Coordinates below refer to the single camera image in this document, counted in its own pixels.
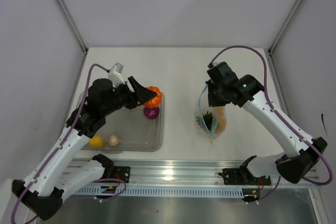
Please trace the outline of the purple toy onion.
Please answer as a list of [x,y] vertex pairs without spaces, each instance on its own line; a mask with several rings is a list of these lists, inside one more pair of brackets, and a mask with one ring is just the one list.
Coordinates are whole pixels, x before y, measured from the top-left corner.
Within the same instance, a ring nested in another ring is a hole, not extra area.
[[150,120],[154,120],[159,116],[160,108],[159,107],[154,107],[154,108],[144,107],[143,114],[145,115],[146,118]]

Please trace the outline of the clear zip top bag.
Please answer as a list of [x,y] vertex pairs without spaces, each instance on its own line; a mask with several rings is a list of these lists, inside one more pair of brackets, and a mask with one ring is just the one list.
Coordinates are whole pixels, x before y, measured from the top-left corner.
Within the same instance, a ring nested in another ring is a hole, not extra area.
[[227,115],[224,106],[208,105],[208,86],[202,89],[194,110],[195,126],[199,134],[207,137],[213,143],[220,137],[227,126]]

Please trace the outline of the orange toy carrot pieces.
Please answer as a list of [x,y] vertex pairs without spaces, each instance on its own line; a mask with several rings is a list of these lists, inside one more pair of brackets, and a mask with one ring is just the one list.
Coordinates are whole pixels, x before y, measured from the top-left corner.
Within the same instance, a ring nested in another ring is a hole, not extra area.
[[214,108],[215,121],[217,122],[217,127],[215,129],[216,134],[221,134],[227,125],[226,112],[223,106]]

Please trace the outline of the orange toy pineapple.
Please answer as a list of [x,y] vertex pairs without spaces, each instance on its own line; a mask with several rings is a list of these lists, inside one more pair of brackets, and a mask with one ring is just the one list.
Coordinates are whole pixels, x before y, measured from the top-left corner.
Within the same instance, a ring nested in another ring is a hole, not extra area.
[[200,128],[211,130],[212,129],[212,122],[213,122],[213,114],[210,111],[206,113],[202,113],[202,116],[197,115],[195,117],[196,123]]

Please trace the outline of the beige toy garlic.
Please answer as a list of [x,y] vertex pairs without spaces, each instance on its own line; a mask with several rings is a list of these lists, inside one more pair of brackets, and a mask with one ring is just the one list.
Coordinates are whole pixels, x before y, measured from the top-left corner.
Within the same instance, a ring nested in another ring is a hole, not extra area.
[[108,138],[107,142],[110,146],[115,147],[121,143],[121,140],[117,136],[113,135]]

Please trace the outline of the yellow toy lemon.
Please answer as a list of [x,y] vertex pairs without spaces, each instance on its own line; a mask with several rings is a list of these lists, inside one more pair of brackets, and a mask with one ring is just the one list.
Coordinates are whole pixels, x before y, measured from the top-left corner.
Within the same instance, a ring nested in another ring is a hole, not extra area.
[[101,136],[95,135],[93,138],[89,140],[88,144],[90,147],[100,148],[103,147],[104,141]]

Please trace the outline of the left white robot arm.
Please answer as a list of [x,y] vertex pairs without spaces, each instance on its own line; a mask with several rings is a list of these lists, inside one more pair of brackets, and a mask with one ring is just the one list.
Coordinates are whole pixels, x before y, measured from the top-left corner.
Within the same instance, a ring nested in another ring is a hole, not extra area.
[[116,181],[114,162],[102,154],[95,155],[84,167],[61,177],[73,157],[106,123],[106,117],[121,109],[134,109],[156,97],[156,92],[141,86],[133,77],[128,83],[115,85],[102,78],[87,84],[82,102],[66,122],[59,140],[47,156],[25,179],[12,182],[18,202],[42,220],[56,214],[74,192],[95,181]]

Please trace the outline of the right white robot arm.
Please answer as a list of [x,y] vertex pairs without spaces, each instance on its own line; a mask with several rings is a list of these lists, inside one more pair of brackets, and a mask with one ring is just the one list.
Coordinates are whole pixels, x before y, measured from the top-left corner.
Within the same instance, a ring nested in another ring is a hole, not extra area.
[[209,106],[234,104],[257,119],[282,148],[276,155],[251,156],[241,164],[240,179],[251,184],[261,176],[281,176],[299,183],[319,161],[328,144],[313,138],[266,97],[266,88],[253,76],[238,78],[226,62],[209,64]]

